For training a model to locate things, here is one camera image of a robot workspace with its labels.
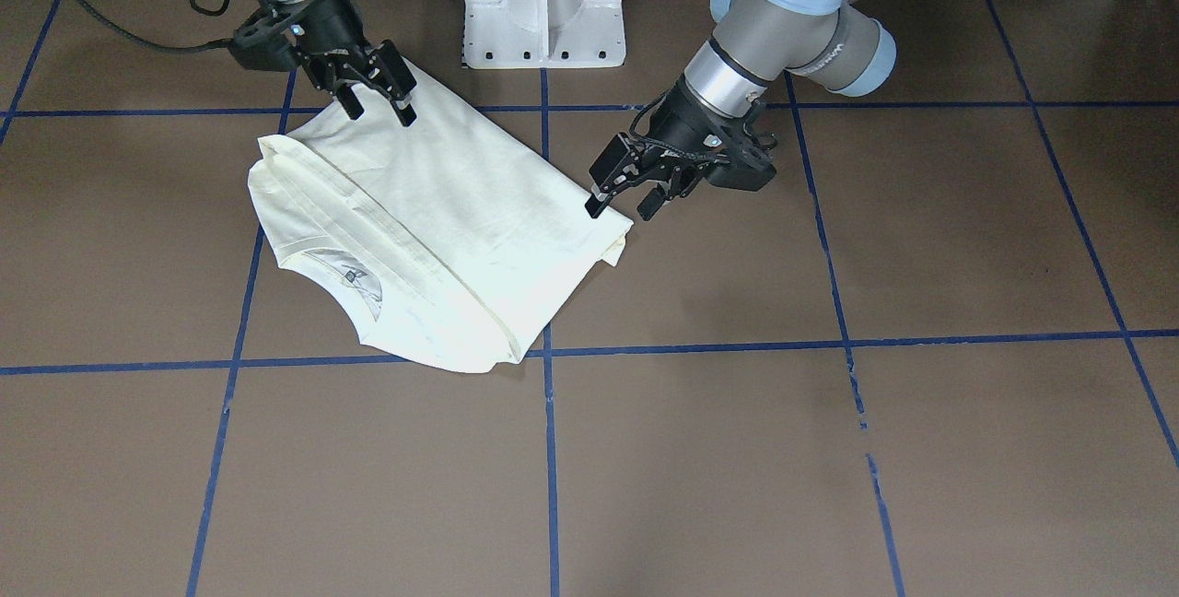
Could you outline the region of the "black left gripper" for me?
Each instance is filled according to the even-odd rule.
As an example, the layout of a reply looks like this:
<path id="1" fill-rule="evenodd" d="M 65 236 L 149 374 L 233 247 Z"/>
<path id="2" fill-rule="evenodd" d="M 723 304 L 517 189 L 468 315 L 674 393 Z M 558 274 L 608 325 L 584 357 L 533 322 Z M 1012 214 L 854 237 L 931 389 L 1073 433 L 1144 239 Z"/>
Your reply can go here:
<path id="1" fill-rule="evenodd" d="M 760 149 L 777 144 L 777 136 L 755 130 L 765 109 L 765 101 L 755 98 L 744 114 L 727 117 L 705 106 L 685 81 L 677 83 L 638 111 L 627 130 L 615 135 L 590 165 L 593 185 L 586 212 L 598 218 L 617 193 L 652 181 L 654 186 L 637 206 L 648 222 L 661 206 L 706 181 L 716 163 L 765 168 Z"/>

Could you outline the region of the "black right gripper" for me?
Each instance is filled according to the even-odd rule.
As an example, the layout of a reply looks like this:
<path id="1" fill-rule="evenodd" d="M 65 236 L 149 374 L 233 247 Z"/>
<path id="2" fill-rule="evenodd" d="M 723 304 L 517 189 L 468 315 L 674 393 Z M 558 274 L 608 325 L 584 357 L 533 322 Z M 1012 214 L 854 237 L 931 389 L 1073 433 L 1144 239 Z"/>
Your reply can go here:
<path id="1" fill-rule="evenodd" d="M 353 0 L 256 1 L 284 29 L 298 55 L 298 68 L 304 68 L 315 88 L 332 96 L 349 119 L 365 113 L 351 88 L 351 83 L 362 83 L 391 103 L 401 126 L 415 123 L 410 98 L 415 76 L 395 42 L 384 40 L 375 48 L 367 40 Z"/>

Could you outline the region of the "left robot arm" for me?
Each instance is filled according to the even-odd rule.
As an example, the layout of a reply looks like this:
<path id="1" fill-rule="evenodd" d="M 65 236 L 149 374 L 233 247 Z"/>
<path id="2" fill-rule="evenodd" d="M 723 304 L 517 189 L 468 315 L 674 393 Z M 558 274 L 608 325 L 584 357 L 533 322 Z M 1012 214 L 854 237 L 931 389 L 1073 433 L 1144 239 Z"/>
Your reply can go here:
<path id="1" fill-rule="evenodd" d="M 896 60 L 893 34 L 857 0 L 710 0 L 714 28 L 672 88 L 648 103 L 590 166 L 590 217 L 615 195 L 651 184 L 637 214 L 651 219 L 702 181 L 759 191 L 773 177 L 773 135 L 755 131 L 762 97 L 783 74 L 844 97 L 883 85 Z"/>

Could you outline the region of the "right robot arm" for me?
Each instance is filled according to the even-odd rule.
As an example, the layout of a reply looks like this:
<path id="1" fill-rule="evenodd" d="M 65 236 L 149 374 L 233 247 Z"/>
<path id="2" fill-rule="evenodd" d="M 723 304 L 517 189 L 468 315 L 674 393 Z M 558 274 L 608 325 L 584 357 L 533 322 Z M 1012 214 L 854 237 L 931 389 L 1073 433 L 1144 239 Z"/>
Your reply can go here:
<path id="1" fill-rule="evenodd" d="M 216 41 L 249 71 L 307 72 L 353 120 L 363 114 L 358 88 L 391 104 L 404 126 L 416 119 L 415 76 L 391 41 L 369 42 L 354 0 L 256 0 L 258 8 L 233 35 Z"/>

